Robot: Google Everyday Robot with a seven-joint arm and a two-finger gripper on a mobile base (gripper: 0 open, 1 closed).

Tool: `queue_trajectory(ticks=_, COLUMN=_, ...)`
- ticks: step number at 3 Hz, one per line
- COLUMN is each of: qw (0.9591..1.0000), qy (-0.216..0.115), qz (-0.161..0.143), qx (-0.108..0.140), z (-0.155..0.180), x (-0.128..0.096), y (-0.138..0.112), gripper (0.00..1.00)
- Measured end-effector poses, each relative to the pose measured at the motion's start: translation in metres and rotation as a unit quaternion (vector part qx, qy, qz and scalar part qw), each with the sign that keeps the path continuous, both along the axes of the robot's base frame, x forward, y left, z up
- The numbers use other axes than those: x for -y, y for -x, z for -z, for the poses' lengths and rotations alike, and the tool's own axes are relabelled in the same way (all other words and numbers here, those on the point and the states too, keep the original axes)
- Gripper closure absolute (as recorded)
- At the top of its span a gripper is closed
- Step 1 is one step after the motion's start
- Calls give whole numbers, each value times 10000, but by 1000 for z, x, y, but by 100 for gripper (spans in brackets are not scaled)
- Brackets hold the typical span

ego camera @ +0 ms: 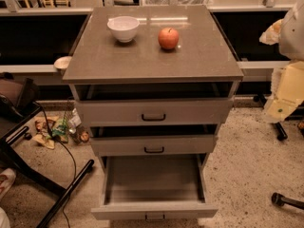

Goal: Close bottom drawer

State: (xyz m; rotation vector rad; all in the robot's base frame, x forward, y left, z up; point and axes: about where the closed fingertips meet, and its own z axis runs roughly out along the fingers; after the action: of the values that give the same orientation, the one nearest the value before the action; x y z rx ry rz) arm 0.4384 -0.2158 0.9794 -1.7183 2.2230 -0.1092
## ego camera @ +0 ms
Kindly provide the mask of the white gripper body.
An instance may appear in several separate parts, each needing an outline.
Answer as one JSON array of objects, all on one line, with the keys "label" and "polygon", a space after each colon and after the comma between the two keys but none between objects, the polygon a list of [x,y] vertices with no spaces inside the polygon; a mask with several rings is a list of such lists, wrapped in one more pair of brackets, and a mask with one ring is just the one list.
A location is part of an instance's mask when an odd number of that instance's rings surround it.
[{"label": "white gripper body", "polygon": [[266,112],[284,121],[304,102],[304,62],[291,61],[272,73]]}]

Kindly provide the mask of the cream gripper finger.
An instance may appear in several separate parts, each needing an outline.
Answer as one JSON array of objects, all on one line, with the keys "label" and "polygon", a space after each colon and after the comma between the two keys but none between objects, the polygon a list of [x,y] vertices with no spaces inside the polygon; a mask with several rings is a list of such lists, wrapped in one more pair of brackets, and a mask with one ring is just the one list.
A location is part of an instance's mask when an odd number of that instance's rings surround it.
[{"label": "cream gripper finger", "polygon": [[266,45],[273,45],[279,41],[282,20],[279,19],[270,25],[259,37],[259,42]]}]

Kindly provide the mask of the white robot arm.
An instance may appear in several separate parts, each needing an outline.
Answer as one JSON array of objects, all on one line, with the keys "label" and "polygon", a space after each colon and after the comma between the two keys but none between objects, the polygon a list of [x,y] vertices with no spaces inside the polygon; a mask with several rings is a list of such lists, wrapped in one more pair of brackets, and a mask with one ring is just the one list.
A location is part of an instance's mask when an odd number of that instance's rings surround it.
[{"label": "white robot arm", "polygon": [[265,122],[276,124],[304,102],[304,0],[297,0],[283,19],[270,25],[259,42],[278,44],[279,53],[290,60],[273,70],[271,96],[262,111]]}]

